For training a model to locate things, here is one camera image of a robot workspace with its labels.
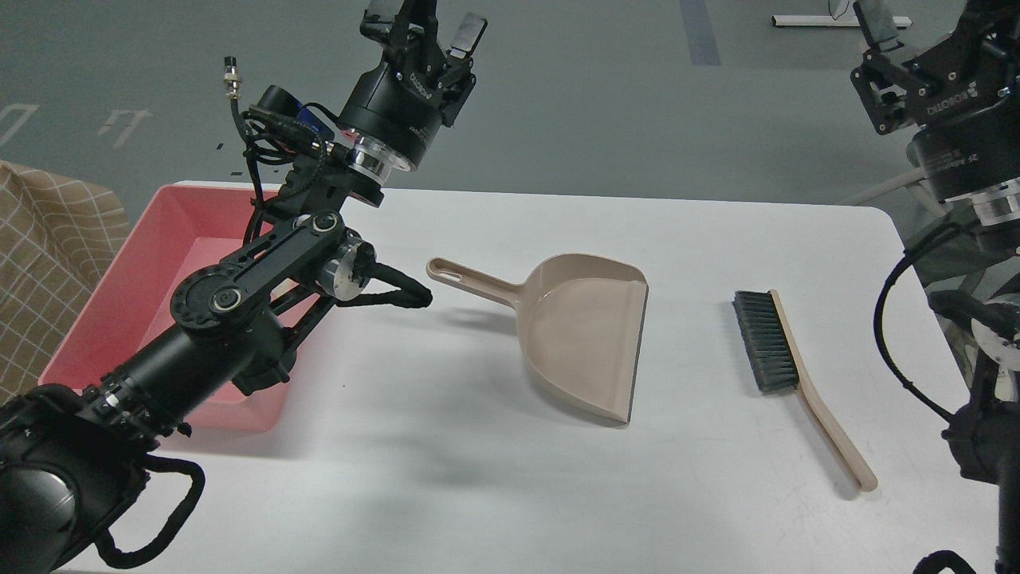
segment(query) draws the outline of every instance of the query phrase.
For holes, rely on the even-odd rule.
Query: brown checkered fabric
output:
[[[0,161],[0,404],[38,383],[129,230],[110,190]]]

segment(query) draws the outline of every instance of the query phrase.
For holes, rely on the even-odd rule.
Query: brush handle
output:
[[[821,423],[829,440],[835,446],[844,463],[846,463],[847,467],[854,474],[854,478],[857,479],[861,490],[871,492],[878,487],[878,479],[875,477],[875,473],[871,471],[871,467],[868,466],[864,457],[861,456],[860,451],[854,447],[853,441],[847,436],[847,431],[843,430],[835,417],[829,412],[828,407],[825,407],[825,403],[822,402],[821,397],[815,389],[814,383],[811,382],[808,369],[804,365],[801,353],[797,350],[797,344],[794,343],[789,325],[786,323],[786,315],[782,311],[782,304],[779,303],[779,294],[772,291],[769,292],[769,295],[772,296],[772,301],[775,302],[775,310],[779,314],[779,322],[782,324],[783,332],[786,333],[789,353],[794,357],[794,364],[797,365],[797,373],[800,375],[800,385],[797,387],[797,394],[804,400],[804,403],[808,406],[808,410],[815,416],[815,419]]]

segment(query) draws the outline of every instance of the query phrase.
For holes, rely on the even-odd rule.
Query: dustpan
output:
[[[520,349],[556,399],[627,423],[648,280],[636,267],[583,253],[550,257],[524,282],[434,258],[428,276],[517,315]]]

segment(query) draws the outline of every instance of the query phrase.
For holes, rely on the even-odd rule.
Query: pink basket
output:
[[[40,384],[75,390],[131,358],[173,324],[169,299],[192,271],[241,246],[251,214],[245,189],[169,185],[160,188],[106,271]],[[282,318],[293,325],[311,302]],[[189,417],[195,427],[266,431],[276,424],[288,384],[245,397],[225,384]]]

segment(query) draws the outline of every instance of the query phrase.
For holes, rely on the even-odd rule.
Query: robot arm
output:
[[[468,14],[454,46],[436,45],[436,0],[406,0],[386,14],[373,1],[362,33],[384,44],[338,115],[272,86],[238,107],[241,76],[224,83],[248,150],[255,212],[244,245],[185,278],[171,298],[174,326],[82,397],[46,385],[0,407],[0,574],[50,572],[95,543],[114,568],[134,568],[170,543],[201,495],[198,465],[150,453],[158,436],[190,435],[188,414],[226,381],[251,395],[289,380],[297,348],[334,307],[427,307],[431,294],[375,261],[341,217],[344,200],[378,206],[393,168],[416,168],[438,126],[452,125],[474,85],[471,52],[484,20]],[[318,109],[339,131],[315,116]],[[285,185],[262,197],[257,163],[292,163]],[[298,285],[272,300],[283,280]],[[397,291],[363,295],[371,278]],[[316,302],[294,327],[277,316]],[[116,549],[109,527],[145,488],[149,472],[176,472],[192,487],[151,543]]]
[[[891,13],[881,0],[860,0],[854,9],[868,50],[851,81],[875,131],[885,135],[918,124],[911,145],[933,192],[946,201],[970,199],[979,221],[967,228],[936,227],[937,232],[922,240],[924,244],[908,251],[879,299],[875,336],[883,358],[904,386],[926,401],[884,351],[881,307],[898,272],[953,233],[972,233],[987,251],[1015,251],[1020,246],[1020,98],[1016,94],[1020,1],[968,0],[956,30],[926,51],[899,40]],[[955,414],[929,406],[949,422],[942,437],[961,475],[999,485],[996,572],[1020,572],[1020,406],[993,395],[1004,357],[1001,352],[1012,349],[1016,353],[1020,306],[994,300],[982,306],[958,293],[933,294],[930,303],[936,313],[960,322],[965,330],[973,322],[975,335],[984,333],[978,337],[986,343],[975,367],[970,402]],[[932,561],[926,559],[918,571],[922,566],[940,571],[937,561],[952,553],[936,555],[941,556],[932,555]]]

